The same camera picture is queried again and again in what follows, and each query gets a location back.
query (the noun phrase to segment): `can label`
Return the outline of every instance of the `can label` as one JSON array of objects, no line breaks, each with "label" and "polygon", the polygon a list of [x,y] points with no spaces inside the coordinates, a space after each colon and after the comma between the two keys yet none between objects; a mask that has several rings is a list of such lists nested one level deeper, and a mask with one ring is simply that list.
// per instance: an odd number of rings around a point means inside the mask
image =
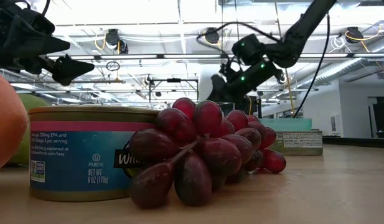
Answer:
[{"label": "can label", "polygon": [[32,121],[30,186],[54,191],[124,190],[143,166],[128,150],[134,132],[153,124]]}]

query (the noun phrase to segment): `can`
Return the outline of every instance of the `can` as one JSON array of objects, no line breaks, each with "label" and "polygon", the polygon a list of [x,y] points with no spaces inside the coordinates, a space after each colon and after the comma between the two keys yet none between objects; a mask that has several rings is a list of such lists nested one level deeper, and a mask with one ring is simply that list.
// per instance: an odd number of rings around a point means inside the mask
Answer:
[{"label": "can", "polygon": [[142,164],[130,137],[159,111],[114,106],[46,106],[29,111],[30,194],[42,200],[124,198]]}]

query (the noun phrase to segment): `grape stem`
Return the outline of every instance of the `grape stem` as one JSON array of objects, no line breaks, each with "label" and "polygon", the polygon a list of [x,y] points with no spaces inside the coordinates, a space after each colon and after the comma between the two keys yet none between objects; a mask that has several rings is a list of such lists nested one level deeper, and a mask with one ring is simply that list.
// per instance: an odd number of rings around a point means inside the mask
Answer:
[{"label": "grape stem", "polygon": [[171,163],[172,164],[176,164],[179,159],[181,159],[184,155],[190,153],[193,151],[193,148],[197,145],[197,143],[199,143],[200,141],[202,141],[203,139],[205,138],[200,138],[200,139],[197,139],[195,140],[194,142],[192,142],[191,144],[185,146],[185,147],[182,147],[183,150],[181,150],[180,153],[178,153],[176,156],[174,156],[172,159],[171,159]]}]

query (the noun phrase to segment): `grape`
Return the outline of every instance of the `grape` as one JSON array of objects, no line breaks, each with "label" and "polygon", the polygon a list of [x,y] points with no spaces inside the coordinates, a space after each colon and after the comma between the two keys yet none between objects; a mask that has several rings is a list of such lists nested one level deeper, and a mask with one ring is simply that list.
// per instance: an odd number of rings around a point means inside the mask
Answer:
[{"label": "grape", "polygon": [[243,128],[237,131],[236,134],[247,138],[252,143],[254,149],[258,149],[261,145],[261,135],[254,128]]},{"label": "grape", "polygon": [[227,116],[227,120],[233,124],[235,131],[248,126],[247,115],[240,110],[231,111]]},{"label": "grape", "polygon": [[209,134],[216,130],[222,122],[222,110],[212,101],[203,101],[196,106],[193,123],[199,134]]},{"label": "grape", "polygon": [[132,178],[129,197],[139,208],[154,208],[166,202],[174,182],[174,167],[162,162],[147,168]]},{"label": "grape", "polygon": [[237,171],[236,174],[230,175],[227,177],[226,183],[227,184],[239,184],[244,179],[246,171],[243,169],[240,169]]},{"label": "grape", "polygon": [[261,124],[260,122],[258,122],[258,121],[249,122],[248,127],[256,129],[261,134],[262,140],[265,138],[266,127],[263,124]]},{"label": "grape", "polygon": [[214,176],[228,176],[241,166],[241,154],[236,146],[218,138],[203,139],[194,147]]},{"label": "grape", "polygon": [[286,168],[286,160],[284,156],[274,150],[263,149],[264,155],[263,167],[268,171],[278,174]]},{"label": "grape", "polygon": [[210,172],[195,153],[177,164],[174,186],[180,201],[189,206],[205,205],[212,198]]},{"label": "grape", "polygon": [[191,99],[182,97],[176,100],[172,107],[184,112],[189,119],[192,119],[196,104]]},{"label": "grape", "polygon": [[129,151],[142,162],[160,162],[174,157],[180,149],[163,132],[149,128],[136,132],[129,140]]},{"label": "grape", "polygon": [[156,118],[156,127],[173,137],[181,146],[196,140],[197,133],[193,122],[180,110],[162,110]]},{"label": "grape", "polygon": [[276,132],[273,129],[266,127],[266,136],[262,139],[260,149],[270,147],[276,140]]},{"label": "grape", "polygon": [[220,138],[227,134],[234,134],[235,128],[227,119],[222,119],[220,126],[210,134],[210,138]]},{"label": "grape", "polygon": [[236,148],[241,154],[241,164],[245,164],[251,159],[251,156],[253,155],[253,151],[255,149],[253,148],[252,143],[247,138],[244,138],[243,136],[240,136],[238,134],[228,134],[222,137],[222,139],[230,141],[236,146]]},{"label": "grape", "polygon": [[220,190],[227,181],[227,176],[211,176],[212,179],[212,191],[216,192]]},{"label": "grape", "polygon": [[243,165],[243,168],[247,172],[256,171],[263,164],[264,155],[260,150],[255,150],[250,161]]},{"label": "grape", "polygon": [[248,122],[259,121],[259,119],[252,114],[247,115],[247,119],[248,119]]}]

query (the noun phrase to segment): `table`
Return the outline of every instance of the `table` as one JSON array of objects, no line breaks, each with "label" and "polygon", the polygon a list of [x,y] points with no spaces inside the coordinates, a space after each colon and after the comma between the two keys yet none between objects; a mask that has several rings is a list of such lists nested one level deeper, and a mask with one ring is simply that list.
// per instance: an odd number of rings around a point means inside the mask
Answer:
[{"label": "table", "polygon": [[139,210],[130,199],[46,202],[28,196],[26,170],[0,171],[0,224],[384,223],[384,149],[326,145],[324,156],[287,157],[282,174],[250,175],[205,207]]}]

